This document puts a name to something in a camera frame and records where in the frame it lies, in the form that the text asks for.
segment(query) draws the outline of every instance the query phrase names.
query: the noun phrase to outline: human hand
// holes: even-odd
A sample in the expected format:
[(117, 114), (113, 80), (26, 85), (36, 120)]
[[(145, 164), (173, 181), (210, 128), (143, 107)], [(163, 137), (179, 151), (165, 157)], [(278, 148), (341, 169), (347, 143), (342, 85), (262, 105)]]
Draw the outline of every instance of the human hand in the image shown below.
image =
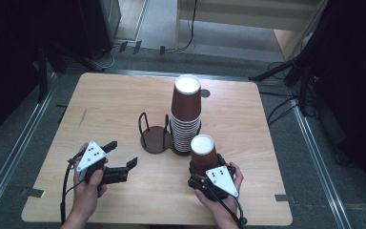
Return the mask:
[[(234, 173), (234, 186), (239, 193), (240, 185), (242, 184), (243, 175), (240, 171), (239, 167), (234, 164), (233, 162), (230, 162), (230, 166), (235, 167), (235, 173)], [(197, 196), (198, 200), (206, 206), (213, 214), (213, 219), (215, 220), (216, 225), (218, 228), (237, 228), (236, 222), (232, 218), (231, 214), (219, 203), (214, 202), (212, 200), (209, 200), (206, 198), (206, 196), (198, 189), (194, 190), (195, 195)], [(222, 200), (225, 205), (233, 212), (236, 213), (237, 206), (234, 201), (234, 198), (229, 196)]]
[[(79, 150), (83, 152), (88, 147), (88, 143), (84, 143)], [(74, 164), (76, 168), (79, 164), (80, 157)], [(79, 172), (74, 170), (73, 183), (79, 183)], [(89, 217), (94, 213), (97, 207), (97, 199), (101, 197), (107, 190), (106, 184), (100, 187), (97, 191), (97, 186), (100, 184), (103, 177), (102, 170), (96, 170), (91, 175), (90, 182), (82, 181), (73, 189), (73, 206), (65, 223), (61, 228), (83, 228), (87, 223)]]

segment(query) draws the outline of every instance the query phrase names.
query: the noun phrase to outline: brown paper cup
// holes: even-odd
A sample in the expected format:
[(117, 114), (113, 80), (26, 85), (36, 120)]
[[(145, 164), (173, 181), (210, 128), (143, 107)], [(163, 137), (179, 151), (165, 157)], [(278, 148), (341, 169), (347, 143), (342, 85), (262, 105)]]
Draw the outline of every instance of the brown paper cup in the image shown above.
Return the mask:
[(197, 135), (191, 143), (192, 164), (198, 175), (205, 177), (206, 171), (218, 167), (214, 140), (209, 135)]
[(190, 122), (201, 114), (201, 84), (191, 74), (182, 74), (174, 82), (172, 115), (182, 122)]

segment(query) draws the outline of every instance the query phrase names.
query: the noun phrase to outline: white triangular marker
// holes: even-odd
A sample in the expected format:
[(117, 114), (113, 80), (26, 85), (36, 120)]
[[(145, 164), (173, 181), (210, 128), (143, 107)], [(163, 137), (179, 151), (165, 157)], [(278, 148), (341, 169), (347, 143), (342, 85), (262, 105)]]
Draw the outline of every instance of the white triangular marker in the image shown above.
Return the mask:
[(220, 166), (206, 171), (207, 177), (213, 182), (213, 185), (227, 192), (231, 196), (238, 197), (239, 194), (234, 186), (230, 172), (226, 166)]
[(102, 150), (102, 148), (97, 145), (96, 142), (91, 141), (89, 142), (89, 145), (86, 148), (86, 151), (82, 156), (76, 171), (81, 172), (104, 157), (106, 157), (106, 153)]

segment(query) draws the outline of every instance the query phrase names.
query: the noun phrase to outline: hand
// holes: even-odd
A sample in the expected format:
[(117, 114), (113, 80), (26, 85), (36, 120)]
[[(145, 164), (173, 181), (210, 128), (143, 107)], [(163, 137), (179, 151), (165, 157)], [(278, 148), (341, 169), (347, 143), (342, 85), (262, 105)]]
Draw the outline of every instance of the hand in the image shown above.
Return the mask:
[[(236, 187), (237, 192), (239, 192), (240, 185), (243, 180), (242, 172), (240, 172), (239, 167), (233, 162), (230, 162), (230, 166), (235, 167), (234, 186)], [(237, 228), (236, 222), (232, 218), (231, 214), (219, 202), (207, 199), (206, 196), (204, 196), (204, 194), (198, 189), (194, 191), (198, 200), (200, 200), (200, 202), (212, 212), (213, 219), (215, 220), (218, 228)], [(222, 201), (232, 212), (236, 213), (237, 207), (233, 197), (229, 196)]]
[[(88, 147), (88, 143), (84, 143), (79, 150), (83, 152)], [(74, 165), (76, 168), (79, 164), (80, 158)], [(79, 183), (79, 172), (74, 170), (73, 183)], [(97, 198), (101, 197), (107, 190), (107, 186), (103, 184), (100, 187), (100, 191), (97, 192), (97, 186), (103, 177), (102, 170), (96, 170), (91, 175), (90, 182), (82, 181), (79, 185), (74, 188), (73, 191), (73, 206), (65, 223), (61, 228), (83, 228), (88, 222), (88, 219), (94, 213), (97, 207)]]

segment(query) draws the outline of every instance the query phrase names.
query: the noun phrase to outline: gray floor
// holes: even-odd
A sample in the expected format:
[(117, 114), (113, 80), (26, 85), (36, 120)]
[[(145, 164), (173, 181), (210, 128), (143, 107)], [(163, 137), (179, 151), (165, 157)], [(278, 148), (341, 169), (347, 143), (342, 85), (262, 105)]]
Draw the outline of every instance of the gray floor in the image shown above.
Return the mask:
[[(166, 8), (169, 4), (172, 4), (170, 2), (173, 1), (162, 1), (161, 7)], [(207, 31), (208, 26), (206, 24), (201, 26), (200, 23), (194, 24), (195, 31), (198, 31), (194, 34), (195, 48), (190, 49), (189, 52), (167, 52), (165, 55), (159, 55), (159, 46), (174, 46), (174, 20), (162, 19), (168, 18), (168, 16), (172, 18), (172, 15), (157, 18), (156, 16), (159, 13), (156, 11), (160, 10), (161, 7), (156, 4), (160, 4), (160, 0), (149, 1), (148, 10), (138, 34), (138, 40), (143, 41), (142, 47), (144, 49), (141, 49), (137, 54), (132, 53), (133, 48), (127, 48), (124, 52), (118, 52), (118, 49), (114, 49), (112, 56), (115, 61), (111, 67), (106, 69), (105, 73), (165, 75), (195, 73), (201, 77), (207, 75), (215, 79), (247, 81), (247, 76), (264, 73), (272, 62), (282, 61), (272, 31), (250, 28), (251, 35), (247, 36), (246, 32), (249, 31), (246, 31), (246, 28), (236, 28), (245, 29), (246, 32), (242, 33), (244, 31), (234, 29), (231, 33), (238, 33), (235, 38), (241, 37), (240, 39), (243, 40), (244, 37), (247, 37), (247, 39), (245, 39), (246, 44), (243, 44), (243, 46), (239, 41), (233, 42), (233, 47), (231, 43), (222, 39), (225, 37), (223, 35), (218, 36), (220, 39), (210, 42), (212, 40), (210, 37), (213, 37), (214, 34), (211, 35)], [(181, 23), (182, 32), (184, 33), (184, 25), (187, 28), (187, 22)], [(107, 54), (96, 62), (101, 65), (110, 65), (112, 56)], [(34, 134), (30, 137), (19, 164), (13, 169), (8, 186), (2, 193), (2, 197), (0, 197), (0, 228), (58, 228), (59, 226), (58, 223), (28, 223), (21, 220), (21, 212), (27, 198), (21, 197), (20, 192), (25, 187), (32, 187), (50, 148), (51, 141), (59, 126), (58, 120), (64, 112), (63, 108), (56, 105), (68, 104), (80, 74), (87, 72), (86, 68), (71, 60), (69, 60), (68, 65), (65, 74), (56, 76), (58, 80), (53, 88), (47, 110), (36, 126)], [(282, 78), (282, 75), (278, 74), (277, 77), (271, 77), (258, 84), (259, 90), (261, 92), (286, 94), (288, 89), (283, 85), (280, 78)], [(36, 106), (37, 96), (38, 90), (36, 89), (13, 112), (0, 129), (0, 172), (16, 143), (17, 137), (21, 135)], [(261, 98), (266, 117), (278, 104), (286, 99), (286, 97), (266, 94), (262, 94)], [(290, 106), (290, 103), (286, 104), (275, 113), (275, 116), (286, 111)], [(338, 165), (335, 159), (335, 150), (325, 135), (319, 120), (313, 117), (306, 119), (330, 178), (345, 207), (351, 227), (366, 228), (366, 174), (355, 166), (342, 167)], [(309, 146), (305, 141), (304, 134), (301, 132), (295, 110), (271, 125), (270, 131), (287, 195), (294, 199), (290, 202), (294, 221), (286, 228), (337, 228), (336, 218), (323, 189), (321, 178), (316, 171)], [(89, 224), (88, 228), (96, 228), (96, 225)]]

